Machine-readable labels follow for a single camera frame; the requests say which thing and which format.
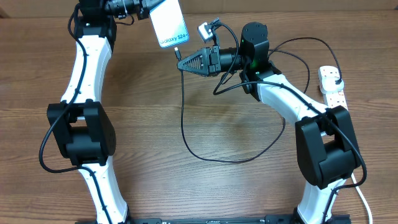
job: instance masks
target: phone screen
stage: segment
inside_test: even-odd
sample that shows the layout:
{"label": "phone screen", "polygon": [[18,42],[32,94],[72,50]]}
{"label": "phone screen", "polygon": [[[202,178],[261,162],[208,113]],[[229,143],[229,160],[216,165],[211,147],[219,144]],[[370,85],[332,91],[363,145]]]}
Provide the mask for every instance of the phone screen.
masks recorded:
{"label": "phone screen", "polygon": [[178,0],[165,0],[149,13],[159,45],[170,47],[189,40]]}

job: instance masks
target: black cable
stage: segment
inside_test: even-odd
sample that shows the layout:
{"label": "black cable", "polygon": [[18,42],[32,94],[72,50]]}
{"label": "black cable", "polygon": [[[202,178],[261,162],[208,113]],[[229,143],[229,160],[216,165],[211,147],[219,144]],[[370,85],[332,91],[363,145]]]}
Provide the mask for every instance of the black cable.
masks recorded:
{"label": "black cable", "polygon": [[116,24],[121,24],[121,25],[125,25],[125,26],[131,26],[134,24],[134,17],[132,15],[129,15],[131,17],[131,23],[125,23],[125,22],[116,22]]}
{"label": "black cable", "polygon": [[96,190],[97,190],[99,202],[100,202],[100,204],[102,206],[102,210],[105,212],[105,215],[106,215],[106,218],[108,219],[109,224],[112,224],[111,217],[109,216],[108,210],[106,209],[106,205],[105,205],[104,200],[102,198],[101,191],[100,191],[100,186],[99,186],[98,181],[97,181],[97,179],[95,177],[95,173],[90,168],[83,167],[83,166],[76,166],[76,167],[71,167],[71,168],[66,168],[66,169],[54,170],[54,169],[51,169],[51,168],[47,167],[44,164],[44,160],[43,160],[44,147],[45,147],[47,141],[49,140],[49,137],[50,137],[55,125],[66,115],[67,111],[69,110],[71,105],[75,102],[77,96],[80,94],[80,87],[81,87],[81,84],[83,83],[83,78],[84,78],[84,75],[85,75],[85,72],[86,72],[88,54],[86,52],[86,49],[85,49],[84,45],[80,42],[80,40],[78,38],[76,38],[76,36],[73,34],[72,29],[71,29],[72,20],[74,20],[76,22],[77,19],[78,19],[79,8],[80,8],[80,4],[77,4],[75,6],[75,10],[74,10],[73,14],[69,18],[68,31],[69,31],[69,34],[79,44],[79,46],[81,47],[81,49],[83,51],[83,68],[81,70],[81,75],[80,75],[80,78],[79,78],[79,82],[77,84],[77,87],[75,88],[75,93],[74,93],[72,99],[70,100],[69,104],[67,104],[65,109],[62,111],[60,116],[58,116],[58,118],[56,118],[56,120],[51,125],[51,127],[46,132],[46,134],[45,134],[45,136],[43,138],[42,144],[40,145],[39,162],[40,162],[40,165],[43,167],[44,170],[46,170],[47,172],[53,173],[53,174],[69,172],[69,171],[73,171],[73,170],[77,170],[77,169],[83,169],[83,170],[88,171],[90,173],[90,176],[92,176],[92,178],[93,178],[93,181],[94,181],[94,184],[95,184],[95,187],[96,187]]}
{"label": "black cable", "polygon": [[287,55],[290,55],[290,56],[293,56],[293,57],[299,59],[300,61],[302,61],[302,62],[304,63],[304,65],[305,65],[306,68],[307,68],[307,72],[308,72],[307,84],[305,85],[305,89],[304,89],[304,91],[303,91],[303,93],[306,93],[306,92],[307,92],[307,89],[308,89],[308,86],[310,85],[310,67],[309,67],[308,64],[305,62],[305,60],[302,59],[302,58],[300,58],[299,56],[297,56],[297,55],[295,55],[295,54],[292,54],[292,53],[290,53],[290,52],[286,52],[286,51],[284,51],[284,50],[269,49],[268,51],[273,51],[273,52],[279,52],[279,53],[287,54]]}
{"label": "black cable", "polygon": [[340,78],[336,81],[336,84],[340,84],[341,81],[343,80],[343,74],[342,74],[342,72],[341,72],[341,68],[340,68],[340,65],[339,65],[339,63],[338,63],[338,61],[337,61],[336,55],[335,55],[334,51],[331,49],[331,47],[330,47],[325,41],[323,41],[323,40],[321,40],[321,39],[319,39],[319,38],[316,38],[316,37],[298,37],[298,38],[294,38],[294,39],[290,39],[290,40],[283,41],[283,42],[282,42],[281,44],[279,44],[276,48],[274,48],[273,51],[271,51],[271,52],[268,54],[268,57],[270,57],[276,50],[278,50],[280,46],[282,46],[282,45],[284,45],[284,44],[286,44],[286,43],[288,43],[288,42],[291,42],[291,41],[294,41],[294,40],[305,40],[305,39],[308,39],[308,40],[317,40],[317,41],[319,41],[319,42],[322,42],[323,44],[325,44],[325,45],[328,47],[330,53],[332,54],[333,58],[335,59],[335,62],[336,62],[336,65],[337,65],[337,69],[338,69],[338,72],[339,72],[339,74],[340,74]]}
{"label": "black cable", "polygon": [[237,85],[230,86],[230,87],[228,87],[228,88],[226,88],[226,89],[224,89],[224,90],[221,90],[221,91],[217,92],[216,94],[219,95],[219,94],[225,93],[225,92],[227,92],[227,91],[233,90],[233,89],[235,89],[235,88],[237,88],[237,87],[241,87],[241,86],[243,86],[243,85],[250,85],[250,84],[267,84],[267,85],[273,85],[273,86],[278,86],[278,87],[284,88],[284,89],[288,90],[289,92],[291,92],[291,94],[293,94],[294,96],[296,96],[302,103],[305,104],[305,106],[307,106],[309,109],[311,109],[312,111],[314,111],[314,112],[316,112],[317,114],[319,114],[319,115],[331,126],[331,128],[332,128],[336,133],[338,133],[338,134],[339,134],[339,135],[340,135],[340,136],[353,148],[354,154],[358,157],[359,163],[361,164],[362,170],[363,170],[362,179],[361,179],[358,183],[356,183],[356,184],[342,185],[342,186],[339,186],[339,187],[335,187],[335,188],[331,191],[331,194],[330,194],[329,199],[328,199],[328,203],[327,203],[327,205],[326,205],[326,207],[325,207],[325,211],[323,212],[322,223],[325,223],[327,211],[328,211],[329,208],[330,208],[331,201],[332,201],[332,199],[333,199],[334,194],[337,194],[337,191],[340,190],[340,189],[347,189],[347,188],[358,187],[358,186],[362,185],[362,184],[365,182],[366,177],[368,176],[368,171],[367,171],[367,169],[366,169],[366,164],[365,164],[365,162],[364,162],[362,156],[360,155],[359,151],[355,148],[354,144],[348,139],[348,137],[340,130],[340,128],[338,128],[337,125],[335,125],[329,118],[327,118],[325,114],[321,113],[321,112],[318,111],[316,108],[314,108],[309,102],[305,101],[304,98],[302,98],[302,97],[301,97],[297,92],[295,92],[293,89],[291,89],[291,88],[289,88],[289,87],[287,87],[287,86],[285,86],[285,85],[283,85],[283,84],[274,83],[274,82],[264,82],[264,81],[263,81],[263,82],[246,82],[246,83],[240,83],[240,84],[237,84]]}
{"label": "black cable", "polygon": [[98,194],[99,202],[100,202],[101,207],[102,207],[102,211],[105,212],[105,215],[106,215],[106,218],[108,219],[109,224],[112,224],[111,216],[109,215],[108,209],[106,209],[106,205],[104,203],[104,199],[102,198],[102,195],[101,195],[100,185],[98,184],[97,178],[95,177],[95,172],[93,172],[90,168],[83,167],[83,166],[80,166],[79,169],[83,169],[83,170],[85,170],[85,171],[90,173],[90,176],[94,180],[95,188],[97,190],[97,194]]}
{"label": "black cable", "polygon": [[182,134],[182,139],[185,143],[185,146],[187,147],[188,151],[195,156],[198,159],[201,159],[203,161],[210,161],[210,162],[224,162],[224,163],[232,163],[232,164],[238,164],[238,163],[244,163],[244,162],[250,162],[253,161],[255,159],[257,159],[259,156],[263,155],[269,148],[271,148],[280,138],[280,136],[282,135],[282,133],[285,130],[286,127],[286,120],[285,118],[283,119],[283,127],[282,130],[280,131],[279,135],[275,138],[275,140],[268,146],[266,147],[262,152],[260,152],[258,155],[249,158],[249,159],[244,159],[244,160],[240,160],[240,161],[223,161],[223,160],[219,160],[219,159],[205,159],[202,158],[198,155],[196,155],[194,152],[192,152],[192,150],[189,148],[187,140],[185,139],[185,134],[184,134],[184,127],[183,127],[183,117],[184,117],[184,75],[183,75],[183,71],[181,71],[181,91],[182,91],[182,105],[181,105],[181,134]]}
{"label": "black cable", "polygon": [[236,37],[235,33],[232,31],[232,29],[229,28],[229,26],[227,26],[226,24],[224,24],[224,23],[222,23],[222,22],[217,22],[214,26],[217,26],[217,27],[223,26],[223,27],[225,27],[226,29],[228,29],[228,31],[229,31],[229,32],[231,33],[231,35],[234,37],[235,44],[236,44],[236,52],[235,52],[235,58],[234,58],[234,60],[232,61],[231,66],[229,67],[228,71],[227,71],[226,73],[224,73],[224,74],[221,76],[221,80],[220,80],[220,82],[217,84],[216,88],[214,89],[213,94],[214,94],[215,92],[217,92],[218,88],[219,88],[221,85],[224,85],[226,82],[228,82],[229,79],[231,79],[231,78],[229,78],[228,80],[226,80],[226,81],[224,82],[225,78],[226,78],[226,77],[228,76],[228,74],[231,72],[231,70],[232,70],[232,68],[233,68],[233,66],[234,66],[234,64],[235,64],[236,58],[238,57],[238,52],[239,52],[239,41],[238,41],[238,38]]}
{"label": "black cable", "polygon": [[39,151],[39,162],[40,165],[43,167],[44,170],[46,170],[47,172],[53,173],[53,174],[59,174],[59,173],[63,173],[63,172],[69,172],[72,170],[77,170],[79,169],[79,167],[71,167],[71,168],[67,168],[67,169],[60,169],[60,170],[54,170],[51,169],[49,167],[47,167],[44,164],[44,160],[43,160],[43,153],[44,153],[44,147],[47,143],[47,141],[49,140],[49,137],[52,133],[52,131],[54,130],[55,125],[57,125],[57,123],[65,116],[66,112],[69,110],[69,108],[71,107],[71,105],[73,104],[73,102],[76,100],[78,94],[80,93],[80,87],[81,84],[83,83],[83,78],[85,75],[85,71],[86,71],[86,66],[87,66],[87,53],[86,53],[86,49],[84,48],[83,44],[80,42],[79,39],[77,39],[75,37],[75,35],[73,34],[72,30],[71,30],[71,24],[72,24],[72,20],[77,18],[77,14],[78,14],[78,10],[80,8],[80,5],[77,4],[75,6],[75,10],[73,12],[73,14],[70,16],[69,21],[68,21],[68,31],[69,34],[76,40],[76,42],[79,44],[79,46],[81,47],[82,51],[83,51],[83,69],[81,70],[81,75],[80,75],[80,79],[79,82],[77,84],[77,87],[75,88],[75,94],[73,95],[72,99],[70,100],[70,103],[67,104],[67,106],[65,107],[65,109],[62,111],[62,113],[60,114],[60,116],[58,116],[58,118],[56,118],[56,120],[54,121],[54,123],[51,125],[51,127],[49,128],[49,130],[45,133],[45,136],[43,138],[42,144],[40,146],[40,151]]}
{"label": "black cable", "polygon": [[[280,53],[283,53],[283,54],[291,55],[291,56],[293,56],[293,57],[299,59],[300,61],[302,61],[302,62],[304,63],[304,65],[306,66],[307,71],[308,71],[307,85],[306,85],[306,87],[305,87],[305,89],[304,89],[304,93],[307,92],[308,86],[309,86],[309,84],[310,84],[310,68],[309,68],[308,64],[305,62],[305,60],[302,59],[302,58],[300,58],[300,57],[297,56],[297,55],[294,55],[294,54],[292,54],[292,53],[290,53],[290,52],[286,52],[286,51],[283,51],[283,50],[276,50],[276,52],[280,52]],[[176,56],[177,56],[177,59],[180,60],[181,55],[180,55],[179,51],[176,52]],[[247,67],[248,65],[249,65],[248,63],[245,64],[245,66],[244,66],[244,68],[243,68],[243,73],[246,72],[246,67]],[[219,159],[205,159],[205,158],[202,158],[202,157],[196,155],[196,154],[189,148],[188,143],[187,143],[187,140],[185,139],[185,133],[184,133],[184,129],[183,129],[183,112],[184,112],[184,104],[185,104],[185,100],[184,100],[184,93],[185,93],[185,92],[184,92],[184,84],[183,84],[183,71],[181,71],[181,79],[182,79],[182,81],[181,81],[181,82],[182,82],[182,87],[181,87],[181,88],[182,88],[182,106],[181,106],[181,123],[180,123],[180,125],[181,125],[181,134],[182,134],[182,139],[183,139],[183,141],[184,141],[184,143],[185,143],[185,146],[187,147],[188,151],[189,151],[193,156],[195,156],[196,158],[201,159],[201,160],[204,160],[204,161],[224,162],[224,163],[244,163],[244,162],[250,162],[250,161],[253,161],[253,160],[255,160],[256,158],[258,158],[259,156],[263,155],[268,149],[270,149],[270,148],[279,140],[279,138],[280,138],[281,135],[283,134],[283,132],[284,132],[284,130],[285,130],[285,127],[286,127],[286,120],[285,120],[285,118],[283,118],[282,130],[280,131],[279,135],[275,138],[275,140],[274,140],[268,147],[266,147],[266,148],[265,148],[262,152],[260,152],[258,155],[254,156],[254,157],[252,157],[252,158],[249,158],[249,159],[241,160],[241,161],[222,161],[222,160],[219,160]]]}

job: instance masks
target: black mounting bracket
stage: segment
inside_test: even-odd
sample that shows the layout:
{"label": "black mounting bracket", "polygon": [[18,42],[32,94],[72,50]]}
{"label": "black mounting bracket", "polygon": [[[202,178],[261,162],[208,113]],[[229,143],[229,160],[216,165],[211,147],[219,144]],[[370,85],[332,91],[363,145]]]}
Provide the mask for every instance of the black mounting bracket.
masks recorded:
{"label": "black mounting bracket", "polygon": [[149,12],[164,1],[165,0],[107,0],[104,5],[104,11],[119,19],[124,19],[127,15],[136,13],[138,20],[141,20],[147,19],[149,17]]}
{"label": "black mounting bracket", "polygon": [[[338,106],[327,109],[325,114],[359,149],[348,111]],[[353,148],[320,115],[297,121],[295,132],[298,166],[310,184],[324,189],[338,179],[347,179],[360,166]],[[334,134],[335,139],[324,144],[322,132]]]}
{"label": "black mounting bracket", "polygon": [[80,0],[80,11],[83,16],[75,21],[75,36],[98,35],[107,38],[113,51],[118,29],[112,15],[104,11],[105,0]]}
{"label": "black mounting bracket", "polygon": [[[266,66],[262,68],[261,72],[253,69],[248,69],[248,70],[244,69],[239,74],[239,77],[241,78],[242,83],[246,83],[246,82],[263,81],[263,79],[271,75],[280,75],[280,74],[282,74],[282,72],[277,67],[275,67],[274,63],[271,60],[268,60]],[[257,84],[248,84],[248,85],[243,85],[242,87],[246,94],[251,94],[254,97],[254,99],[260,102]]]}
{"label": "black mounting bracket", "polygon": [[[50,104],[47,117],[50,125],[62,114],[66,103]],[[72,127],[79,117],[84,117],[86,126]],[[114,128],[100,102],[87,100],[86,103],[74,103],[55,125],[53,130],[61,155],[69,158],[72,165],[87,163],[106,164],[116,148]]]}

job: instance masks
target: power strip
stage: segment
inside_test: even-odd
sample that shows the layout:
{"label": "power strip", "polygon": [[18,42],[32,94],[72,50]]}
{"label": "power strip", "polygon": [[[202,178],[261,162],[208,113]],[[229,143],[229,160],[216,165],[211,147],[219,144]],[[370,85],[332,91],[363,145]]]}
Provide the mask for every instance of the power strip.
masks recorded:
{"label": "power strip", "polygon": [[[319,88],[323,95],[323,101],[330,108],[334,108],[336,106],[344,106],[347,110],[347,101],[346,96],[344,95],[344,82],[341,82],[339,85],[336,84],[336,80],[340,78],[340,74],[338,69],[333,66],[322,66],[318,70],[319,77]],[[351,178],[353,183],[356,183],[356,179],[354,173],[351,174]],[[363,204],[365,205],[366,211],[368,212],[369,224],[373,224],[373,217],[371,209],[368,205],[368,202],[365,199],[365,196],[362,194],[361,189],[359,187],[355,187]]]}

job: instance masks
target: wooden table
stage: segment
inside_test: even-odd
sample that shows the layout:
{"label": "wooden table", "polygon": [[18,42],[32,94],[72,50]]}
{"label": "wooden table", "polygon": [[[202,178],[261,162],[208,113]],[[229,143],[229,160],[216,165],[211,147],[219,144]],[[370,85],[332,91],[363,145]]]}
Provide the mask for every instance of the wooden table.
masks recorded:
{"label": "wooden table", "polygon": [[[275,12],[186,15],[187,56],[203,44],[196,26],[215,17],[240,37],[251,21],[267,24],[271,47],[294,37],[319,37],[335,50],[345,93],[369,177],[361,187],[375,223],[397,223],[398,215],[398,13]],[[219,31],[222,47],[234,42]],[[322,101],[317,70],[334,61],[321,43],[300,40],[284,47],[311,68],[308,95]],[[288,55],[276,66],[303,89],[307,71]],[[59,102],[75,60],[67,18],[0,19],[0,223],[74,223],[96,213],[78,172],[49,174],[38,161],[49,128],[46,109]],[[150,20],[118,27],[103,87],[103,106],[118,137],[114,169],[133,217],[256,217],[292,213],[305,180],[299,171],[294,129],[260,158],[226,165],[194,158],[180,133],[180,74],[173,49],[157,44]],[[185,75],[185,129],[192,149],[207,158],[256,155],[278,135],[281,118],[242,89],[213,96],[217,78]],[[235,76],[230,83],[237,83]],[[45,162],[69,167],[51,137]],[[357,179],[361,170],[356,170]],[[333,211],[366,223],[355,190],[342,190]]]}

